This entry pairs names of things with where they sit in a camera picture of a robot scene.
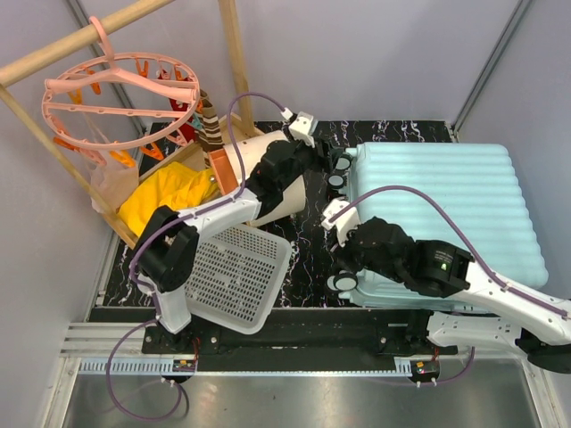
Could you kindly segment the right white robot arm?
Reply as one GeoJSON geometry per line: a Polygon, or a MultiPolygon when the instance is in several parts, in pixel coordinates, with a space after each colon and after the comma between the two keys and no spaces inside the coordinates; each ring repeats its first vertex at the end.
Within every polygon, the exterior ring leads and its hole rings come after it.
{"type": "Polygon", "coordinates": [[[501,276],[473,252],[438,240],[414,240],[381,218],[325,220],[335,233],[331,252],[340,265],[329,282],[349,291],[361,270],[372,271],[423,296],[453,299],[488,309],[496,318],[458,317],[434,311],[426,323],[405,331],[410,350],[436,346],[503,344],[533,365],[558,374],[570,372],[570,302],[501,276]]]}

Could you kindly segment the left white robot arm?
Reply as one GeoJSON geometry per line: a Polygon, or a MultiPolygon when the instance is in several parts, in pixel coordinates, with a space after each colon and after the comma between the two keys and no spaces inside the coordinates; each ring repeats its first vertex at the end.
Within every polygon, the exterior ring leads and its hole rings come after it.
{"type": "Polygon", "coordinates": [[[193,332],[184,284],[191,276],[199,245],[238,224],[270,214],[285,190],[305,171],[332,173],[342,149],[318,139],[275,140],[255,164],[249,177],[228,195],[185,211],[163,205],[153,212],[138,239],[130,278],[153,297],[161,342],[172,352],[186,351],[193,332]]]}

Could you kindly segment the light blue ribbed suitcase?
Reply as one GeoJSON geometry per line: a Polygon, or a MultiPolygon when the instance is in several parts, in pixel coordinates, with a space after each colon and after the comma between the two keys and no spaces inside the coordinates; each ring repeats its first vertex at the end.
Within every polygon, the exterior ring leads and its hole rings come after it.
{"type": "Polygon", "coordinates": [[[444,210],[496,273],[532,289],[549,273],[508,150],[500,144],[366,142],[352,158],[342,193],[349,201],[383,187],[357,206],[360,220],[399,225],[415,240],[462,247],[462,239],[417,189],[444,210]]]}

